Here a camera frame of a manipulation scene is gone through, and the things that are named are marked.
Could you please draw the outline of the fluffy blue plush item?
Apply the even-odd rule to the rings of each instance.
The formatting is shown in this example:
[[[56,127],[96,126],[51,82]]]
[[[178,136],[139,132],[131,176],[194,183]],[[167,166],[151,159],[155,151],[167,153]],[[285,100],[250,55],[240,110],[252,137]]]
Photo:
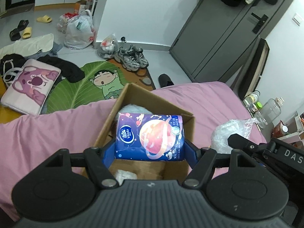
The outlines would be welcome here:
[[[135,104],[128,104],[123,106],[117,113],[117,117],[119,117],[120,113],[142,113],[142,114],[153,114],[148,109],[135,105]]]

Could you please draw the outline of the clear plastic water jug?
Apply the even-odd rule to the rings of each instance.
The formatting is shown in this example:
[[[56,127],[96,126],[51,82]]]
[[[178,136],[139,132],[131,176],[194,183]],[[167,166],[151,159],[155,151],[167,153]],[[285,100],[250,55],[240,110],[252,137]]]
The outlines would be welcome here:
[[[264,129],[281,114],[283,103],[284,99],[282,97],[271,98],[260,110],[255,112],[254,117],[258,120],[260,128]]]

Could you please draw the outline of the yellow slipper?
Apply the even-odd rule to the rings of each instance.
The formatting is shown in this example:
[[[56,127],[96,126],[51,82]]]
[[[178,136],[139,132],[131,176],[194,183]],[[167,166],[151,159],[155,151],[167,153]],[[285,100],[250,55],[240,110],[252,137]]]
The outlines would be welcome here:
[[[49,17],[48,15],[44,15],[43,17],[38,17],[36,19],[37,22],[45,23],[45,24],[52,22],[52,20],[53,19],[51,17]]]
[[[32,36],[32,28],[26,27],[22,34],[22,39],[28,39]]]

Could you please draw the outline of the clear bubble wrap bag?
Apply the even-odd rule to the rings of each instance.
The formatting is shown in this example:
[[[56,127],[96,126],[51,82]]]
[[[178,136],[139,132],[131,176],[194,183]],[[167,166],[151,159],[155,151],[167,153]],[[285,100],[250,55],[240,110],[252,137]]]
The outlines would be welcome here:
[[[230,135],[238,134],[243,138],[249,139],[253,125],[258,123],[256,118],[247,120],[229,120],[219,125],[211,134],[211,149],[220,154],[230,154],[233,148],[228,145]]]

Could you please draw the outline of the white towel on floor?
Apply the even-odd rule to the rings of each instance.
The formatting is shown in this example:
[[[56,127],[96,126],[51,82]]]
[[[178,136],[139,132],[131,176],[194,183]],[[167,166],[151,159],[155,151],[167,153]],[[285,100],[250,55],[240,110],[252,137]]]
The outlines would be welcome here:
[[[19,54],[23,57],[31,56],[39,51],[47,52],[53,48],[54,35],[47,35],[29,38],[25,40],[17,40],[13,44],[1,48],[1,58],[5,55]]]

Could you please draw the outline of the yellow slipper far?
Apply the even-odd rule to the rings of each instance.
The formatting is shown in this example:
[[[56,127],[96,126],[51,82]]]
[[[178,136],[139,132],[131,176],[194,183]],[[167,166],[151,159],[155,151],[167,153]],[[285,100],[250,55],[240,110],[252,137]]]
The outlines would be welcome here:
[[[36,19],[37,22],[45,23],[45,24],[52,22],[52,20],[53,19],[51,17],[49,17],[48,15],[44,15],[43,17],[38,17]]]

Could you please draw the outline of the grey sneaker right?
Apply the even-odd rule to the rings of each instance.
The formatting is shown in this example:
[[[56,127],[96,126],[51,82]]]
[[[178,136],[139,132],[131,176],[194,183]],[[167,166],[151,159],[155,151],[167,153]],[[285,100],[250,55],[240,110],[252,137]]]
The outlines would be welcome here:
[[[135,58],[137,62],[140,64],[141,68],[147,68],[149,66],[148,60],[145,58],[143,54],[143,49],[141,47],[136,47],[134,45],[131,45],[129,47],[129,50],[133,50],[135,53]]]

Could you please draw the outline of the grey door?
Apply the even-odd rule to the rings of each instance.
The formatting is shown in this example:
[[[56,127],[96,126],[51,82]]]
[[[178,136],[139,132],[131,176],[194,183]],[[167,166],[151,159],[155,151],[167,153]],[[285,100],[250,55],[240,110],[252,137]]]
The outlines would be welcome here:
[[[250,5],[229,7],[221,0],[200,0],[176,37],[169,52],[192,82],[227,81],[258,38],[265,39],[293,0],[270,5],[258,0]],[[252,32],[259,17],[268,20],[257,34]]]

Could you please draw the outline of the folded board against wall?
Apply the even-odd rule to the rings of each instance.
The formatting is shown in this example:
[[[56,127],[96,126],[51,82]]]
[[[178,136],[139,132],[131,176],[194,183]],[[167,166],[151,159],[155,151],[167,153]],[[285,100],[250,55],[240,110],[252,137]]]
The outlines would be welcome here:
[[[247,95],[257,90],[266,61],[269,55],[269,45],[265,39],[258,38],[259,42],[249,64],[245,65],[245,72],[237,88],[239,98],[244,99]]]

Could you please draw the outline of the white soft item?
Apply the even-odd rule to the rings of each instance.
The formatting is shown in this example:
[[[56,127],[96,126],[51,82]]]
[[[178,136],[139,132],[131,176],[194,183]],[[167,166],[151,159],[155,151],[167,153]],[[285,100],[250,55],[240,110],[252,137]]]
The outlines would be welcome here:
[[[118,169],[114,174],[115,179],[118,181],[119,186],[123,184],[125,180],[137,180],[138,177],[135,173],[124,171],[121,169]]]

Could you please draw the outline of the green leaf cartoon rug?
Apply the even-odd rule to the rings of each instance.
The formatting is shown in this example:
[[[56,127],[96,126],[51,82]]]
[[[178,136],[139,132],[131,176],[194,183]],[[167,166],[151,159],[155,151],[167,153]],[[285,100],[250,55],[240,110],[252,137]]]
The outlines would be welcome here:
[[[63,79],[54,85],[42,108],[42,114],[118,98],[127,83],[135,83],[149,91],[155,89],[146,68],[130,72],[115,60],[87,63],[81,70],[85,73],[84,79],[76,83]]]

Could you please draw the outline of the blue tissue pack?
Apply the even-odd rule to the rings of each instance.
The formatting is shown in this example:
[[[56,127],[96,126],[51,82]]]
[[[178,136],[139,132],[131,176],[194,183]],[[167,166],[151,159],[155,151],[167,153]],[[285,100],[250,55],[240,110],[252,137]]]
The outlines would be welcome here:
[[[180,115],[120,113],[115,157],[134,161],[183,161],[184,126]]]

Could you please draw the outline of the black slipper pair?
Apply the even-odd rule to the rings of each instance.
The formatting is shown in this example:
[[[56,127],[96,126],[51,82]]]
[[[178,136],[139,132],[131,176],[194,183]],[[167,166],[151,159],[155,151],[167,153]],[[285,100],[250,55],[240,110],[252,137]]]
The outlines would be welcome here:
[[[20,32],[23,31],[27,25],[29,24],[28,20],[20,20],[17,28],[13,29],[9,33],[9,37],[11,41],[17,41],[21,38]]]

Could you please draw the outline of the pink bear laptop bag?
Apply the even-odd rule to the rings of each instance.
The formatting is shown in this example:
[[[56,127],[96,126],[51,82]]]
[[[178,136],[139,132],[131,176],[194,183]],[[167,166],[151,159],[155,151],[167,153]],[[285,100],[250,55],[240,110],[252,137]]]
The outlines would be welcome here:
[[[22,114],[39,115],[60,74],[59,68],[35,59],[9,69],[3,76],[7,90],[1,104]]]

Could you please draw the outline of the large white plastic bag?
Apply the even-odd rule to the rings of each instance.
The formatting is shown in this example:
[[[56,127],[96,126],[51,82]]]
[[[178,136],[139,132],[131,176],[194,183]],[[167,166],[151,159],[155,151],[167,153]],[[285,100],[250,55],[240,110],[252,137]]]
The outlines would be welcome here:
[[[71,18],[66,27],[64,45],[71,49],[84,49],[95,39],[95,28],[90,10]]]

